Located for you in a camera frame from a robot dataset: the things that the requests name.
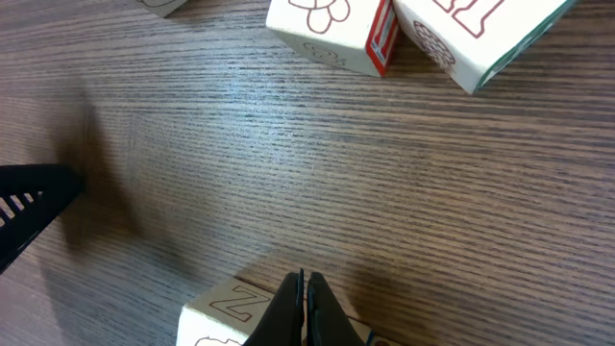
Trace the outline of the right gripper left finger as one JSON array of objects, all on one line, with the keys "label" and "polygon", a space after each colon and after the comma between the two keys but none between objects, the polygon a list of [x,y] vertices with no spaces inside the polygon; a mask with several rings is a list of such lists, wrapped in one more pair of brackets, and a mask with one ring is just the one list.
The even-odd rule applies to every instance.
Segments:
[{"label": "right gripper left finger", "polygon": [[68,165],[2,166],[1,269],[6,270],[83,188],[83,179]]}]

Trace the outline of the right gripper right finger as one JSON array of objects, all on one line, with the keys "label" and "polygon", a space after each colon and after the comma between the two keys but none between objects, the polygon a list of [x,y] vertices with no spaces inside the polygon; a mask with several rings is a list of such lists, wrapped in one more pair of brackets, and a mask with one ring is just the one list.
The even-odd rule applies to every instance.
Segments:
[{"label": "right gripper right finger", "polygon": [[285,275],[244,346],[364,346],[325,277]]}]

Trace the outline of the blue X block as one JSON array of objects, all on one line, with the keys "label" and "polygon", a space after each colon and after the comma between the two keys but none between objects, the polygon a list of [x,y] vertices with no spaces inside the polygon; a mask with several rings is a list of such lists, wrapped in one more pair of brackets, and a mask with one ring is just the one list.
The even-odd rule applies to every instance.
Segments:
[{"label": "blue X block", "polygon": [[[276,292],[230,279],[201,294],[182,308],[177,346],[244,346]],[[350,317],[364,346],[395,346],[370,327]]]}]

